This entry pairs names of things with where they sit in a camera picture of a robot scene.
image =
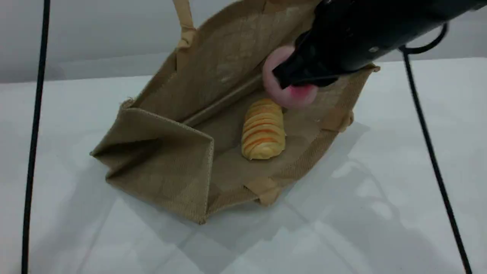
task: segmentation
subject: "bag strap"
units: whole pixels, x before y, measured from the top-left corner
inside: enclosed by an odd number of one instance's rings
[[[176,47],[176,70],[183,68],[188,60],[188,49],[193,43],[196,29],[193,25],[193,16],[189,0],[172,0],[176,13],[178,14],[179,25],[181,26],[181,40]]]

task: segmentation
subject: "black cable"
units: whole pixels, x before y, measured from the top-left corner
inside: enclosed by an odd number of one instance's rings
[[[27,169],[27,184],[25,189],[24,224],[22,228],[22,274],[29,273],[29,234],[30,214],[32,206],[32,187],[34,186],[34,171],[36,167],[37,137],[39,135],[40,106],[42,102],[42,88],[44,85],[44,72],[46,69],[47,36],[49,33],[50,0],[44,0],[42,14],[42,33],[40,40],[39,67],[37,71],[36,102],[34,104],[34,119],[32,122],[32,134],[29,153],[29,165]]]
[[[445,37],[445,34],[448,30],[448,25],[443,25],[442,32],[440,36],[432,42],[434,46],[438,45],[441,40]],[[438,182],[438,187],[440,188],[441,197],[443,198],[443,203],[445,204],[445,208],[447,210],[448,219],[450,220],[451,230],[453,231],[453,236],[455,237],[455,242],[457,244],[458,252],[460,253],[460,257],[462,259],[463,267],[465,269],[466,274],[472,274],[472,269],[470,267],[470,263],[468,261],[467,252],[465,251],[465,247],[463,245],[462,237],[460,235],[460,231],[458,229],[458,225],[456,223],[455,215],[453,214],[453,209],[451,208],[450,199],[448,198],[447,190],[445,184],[443,182],[443,177],[441,176],[440,167],[438,165],[438,161],[436,160],[436,154],[434,152],[433,143],[431,141],[430,133],[428,127],[426,125],[426,120],[423,114],[423,109],[421,107],[421,103],[419,101],[418,92],[416,90],[416,84],[414,83],[414,76],[412,75],[411,69],[411,62],[409,59],[409,54],[417,54],[426,52],[424,49],[432,49],[431,44],[428,44],[421,48],[411,49],[405,46],[399,48],[399,50],[403,53],[404,64],[406,65],[406,71],[408,74],[408,81],[409,86],[411,88],[411,95],[414,100],[414,107],[416,108],[416,112],[418,114],[419,123],[421,124],[421,129],[423,131],[423,136],[426,142],[426,146],[428,147],[428,153],[430,154],[431,164],[433,166],[434,174],[436,176],[436,181]]]

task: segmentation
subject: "white table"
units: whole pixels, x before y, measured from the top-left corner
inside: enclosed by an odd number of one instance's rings
[[[44,85],[32,274],[459,274],[462,265],[401,62],[380,64],[356,122],[271,208],[198,226],[104,182],[89,151],[150,77]],[[487,59],[413,69],[466,250],[487,272]],[[0,85],[0,273],[20,270],[34,83]]]

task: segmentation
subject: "fabric texture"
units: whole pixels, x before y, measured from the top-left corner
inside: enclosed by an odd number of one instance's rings
[[[92,156],[110,168],[113,186],[200,224],[237,204],[271,205],[350,125],[378,68],[342,77],[309,107],[287,110],[285,151],[248,161],[242,126],[248,107],[265,97],[263,61],[311,27],[319,0],[243,0],[198,30],[187,0],[173,1],[182,27],[178,47],[139,96],[122,103]]]

